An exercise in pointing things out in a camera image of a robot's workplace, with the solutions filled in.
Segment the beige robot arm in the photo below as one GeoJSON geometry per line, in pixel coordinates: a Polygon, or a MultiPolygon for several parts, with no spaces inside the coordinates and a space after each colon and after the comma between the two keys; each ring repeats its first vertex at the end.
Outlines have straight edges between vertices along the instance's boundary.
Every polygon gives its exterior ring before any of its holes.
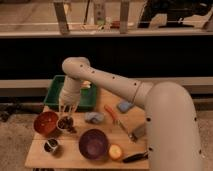
{"type": "Polygon", "coordinates": [[[90,81],[142,108],[146,114],[150,171],[203,171],[197,114],[188,91],[174,82],[153,84],[94,69],[85,57],[62,63],[66,74],[59,101],[71,106],[90,81]]]}

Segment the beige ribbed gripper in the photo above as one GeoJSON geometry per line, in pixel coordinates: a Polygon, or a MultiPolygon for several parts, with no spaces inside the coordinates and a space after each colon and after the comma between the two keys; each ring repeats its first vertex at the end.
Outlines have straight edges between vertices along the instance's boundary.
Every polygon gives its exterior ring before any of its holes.
{"type": "Polygon", "coordinates": [[[77,110],[76,105],[80,102],[80,96],[81,81],[66,76],[59,94],[59,114],[64,114],[65,106],[71,106],[70,115],[72,116],[77,110]]]}

